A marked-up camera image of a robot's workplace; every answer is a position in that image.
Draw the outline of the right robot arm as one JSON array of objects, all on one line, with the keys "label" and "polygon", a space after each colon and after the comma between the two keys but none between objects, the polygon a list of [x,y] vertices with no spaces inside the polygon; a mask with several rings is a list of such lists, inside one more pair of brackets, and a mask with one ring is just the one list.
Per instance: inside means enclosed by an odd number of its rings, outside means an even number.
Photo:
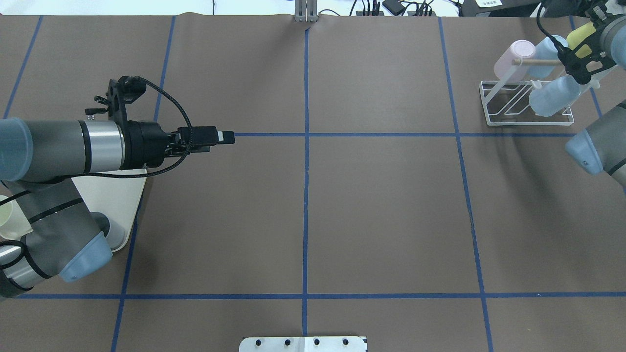
[{"label": "right robot arm", "polygon": [[573,43],[558,49],[568,78],[597,92],[601,115],[573,136],[566,152],[588,174],[607,174],[625,186],[625,13],[606,0],[582,0],[586,24],[573,31]]}]

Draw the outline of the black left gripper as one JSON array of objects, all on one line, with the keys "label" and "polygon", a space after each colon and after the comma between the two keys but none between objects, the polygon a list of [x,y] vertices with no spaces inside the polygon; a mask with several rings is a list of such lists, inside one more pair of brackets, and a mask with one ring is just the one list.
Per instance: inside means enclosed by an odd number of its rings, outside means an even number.
[{"label": "black left gripper", "polygon": [[156,122],[129,121],[125,129],[125,169],[159,167],[166,158],[181,157],[186,152],[205,153],[216,145],[235,144],[233,131],[215,126],[179,127],[166,133]]}]

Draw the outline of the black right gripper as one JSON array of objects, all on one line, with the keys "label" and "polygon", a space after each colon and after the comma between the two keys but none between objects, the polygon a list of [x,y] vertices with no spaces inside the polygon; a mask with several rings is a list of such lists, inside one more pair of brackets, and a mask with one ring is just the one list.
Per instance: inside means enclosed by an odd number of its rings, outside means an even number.
[{"label": "black right gripper", "polygon": [[558,54],[565,72],[579,85],[590,83],[593,76],[612,68],[612,14],[606,5],[590,5],[585,13],[592,31],[579,44]]}]

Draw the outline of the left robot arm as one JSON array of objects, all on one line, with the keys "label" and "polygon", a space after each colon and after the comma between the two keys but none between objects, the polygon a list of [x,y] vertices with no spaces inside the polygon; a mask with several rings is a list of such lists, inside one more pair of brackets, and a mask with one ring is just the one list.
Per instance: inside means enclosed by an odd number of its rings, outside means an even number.
[{"label": "left robot arm", "polygon": [[166,133],[155,122],[24,121],[1,123],[1,182],[10,190],[29,232],[1,242],[1,299],[13,299],[60,276],[74,282],[112,260],[123,243],[112,221],[89,209],[77,177],[117,178],[120,170],[161,166],[216,145],[235,134],[213,126]]}]

